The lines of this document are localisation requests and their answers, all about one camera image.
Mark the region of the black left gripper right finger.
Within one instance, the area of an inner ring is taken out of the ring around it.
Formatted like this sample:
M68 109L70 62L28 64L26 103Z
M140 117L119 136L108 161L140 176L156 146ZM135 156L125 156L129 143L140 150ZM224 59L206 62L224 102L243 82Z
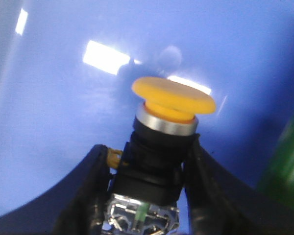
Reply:
M253 190L217 163L199 135L184 163L193 235L289 235L291 211Z

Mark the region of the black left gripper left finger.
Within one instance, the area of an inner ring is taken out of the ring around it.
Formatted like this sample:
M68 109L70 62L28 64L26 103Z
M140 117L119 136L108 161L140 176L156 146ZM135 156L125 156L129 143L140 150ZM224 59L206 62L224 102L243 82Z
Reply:
M108 147L97 145L99 153L76 196L63 209L53 227L53 235L101 235L108 187L112 174L107 164Z

